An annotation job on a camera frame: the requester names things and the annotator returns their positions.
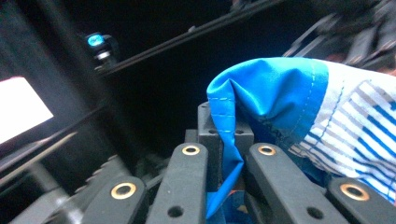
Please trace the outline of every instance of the small light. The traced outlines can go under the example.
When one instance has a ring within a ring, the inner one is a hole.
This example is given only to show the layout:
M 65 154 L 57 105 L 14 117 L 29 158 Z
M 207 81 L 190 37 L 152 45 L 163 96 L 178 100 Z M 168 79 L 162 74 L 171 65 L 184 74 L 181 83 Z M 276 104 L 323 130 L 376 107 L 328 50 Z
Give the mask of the small light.
M 103 39 L 103 37 L 101 35 L 92 35 L 88 38 L 88 44 L 91 47 L 96 47 L 103 43 L 105 43 L 105 40 Z

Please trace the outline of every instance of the black surface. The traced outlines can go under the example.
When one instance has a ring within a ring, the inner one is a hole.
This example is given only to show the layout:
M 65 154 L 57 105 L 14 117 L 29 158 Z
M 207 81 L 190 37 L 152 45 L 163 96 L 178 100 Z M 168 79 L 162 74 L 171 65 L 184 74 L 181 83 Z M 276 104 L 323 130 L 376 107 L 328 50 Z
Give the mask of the black surface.
M 258 148 L 276 150 L 273 156 L 262 155 Z M 247 156 L 247 169 L 254 175 L 271 210 L 274 223 L 347 223 L 279 147 L 255 144 Z
M 185 155 L 184 147 L 200 149 L 196 155 Z M 163 182 L 148 215 L 148 224 L 205 223 L 205 182 L 207 150 L 196 143 L 175 148 Z
M 132 183 L 136 186 L 134 194 L 123 200 L 111 197 L 110 191 L 121 183 Z M 146 186 L 138 178 L 132 176 L 121 176 L 113 178 L 98 192 L 91 204 L 88 206 L 82 223 L 108 224 L 108 223 L 143 223 L 143 217 L 138 217 L 139 209 L 143 208 Z
M 342 184 L 351 184 L 364 189 L 370 199 L 357 201 L 346 196 L 341 190 Z M 326 197 L 336 206 L 350 223 L 394 223 L 396 208 L 373 189 L 352 178 L 335 178 L 330 182 Z

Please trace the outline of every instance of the blue fabric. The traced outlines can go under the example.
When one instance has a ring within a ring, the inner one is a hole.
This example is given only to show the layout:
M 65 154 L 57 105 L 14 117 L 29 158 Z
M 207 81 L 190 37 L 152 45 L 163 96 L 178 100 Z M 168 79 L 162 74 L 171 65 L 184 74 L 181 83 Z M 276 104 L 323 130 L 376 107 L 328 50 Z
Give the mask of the blue fabric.
M 225 180 L 208 195 L 209 218 L 233 188 L 243 167 L 234 145 L 235 103 L 264 126 L 282 136 L 283 147 L 300 142 L 320 109 L 328 82 L 327 66 L 303 58 L 256 59 L 240 63 L 218 75 L 207 88 L 212 118 L 224 143 Z

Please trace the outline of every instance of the striped fabric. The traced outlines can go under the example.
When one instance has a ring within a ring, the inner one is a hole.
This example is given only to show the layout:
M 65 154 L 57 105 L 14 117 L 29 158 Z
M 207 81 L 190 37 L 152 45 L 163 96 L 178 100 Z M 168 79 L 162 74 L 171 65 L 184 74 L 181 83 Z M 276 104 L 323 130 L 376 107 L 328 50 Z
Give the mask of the striped fabric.
M 272 134 L 277 145 L 325 171 L 320 173 L 357 178 L 395 203 L 396 77 L 318 60 L 256 59 L 219 74 L 207 96 L 224 143 L 226 177 L 218 192 L 208 194 L 207 217 L 244 163 L 234 145 L 235 105 L 259 139 Z M 318 175 L 305 165 L 299 167 L 306 174 Z
M 290 152 L 319 169 L 358 178 L 395 203 L 396 80 L 326 64 L 329 86 L 315 124 Z

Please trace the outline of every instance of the blue and white striped cloth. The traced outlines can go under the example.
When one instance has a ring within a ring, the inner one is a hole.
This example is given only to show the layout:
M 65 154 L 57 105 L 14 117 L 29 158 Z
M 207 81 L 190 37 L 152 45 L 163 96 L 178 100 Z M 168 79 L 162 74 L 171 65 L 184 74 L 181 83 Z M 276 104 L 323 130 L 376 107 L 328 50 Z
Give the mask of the blue and white striped cloth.
M 208 198 L 208 217 L 243 166 L 234 146 L 235 104 L 282 148 L 320 170 L 357 178 L 395 203 L 396 77 L 311 59 L 257 59 L 222 72 L 207 96 L 224 142 L 226 176 Z

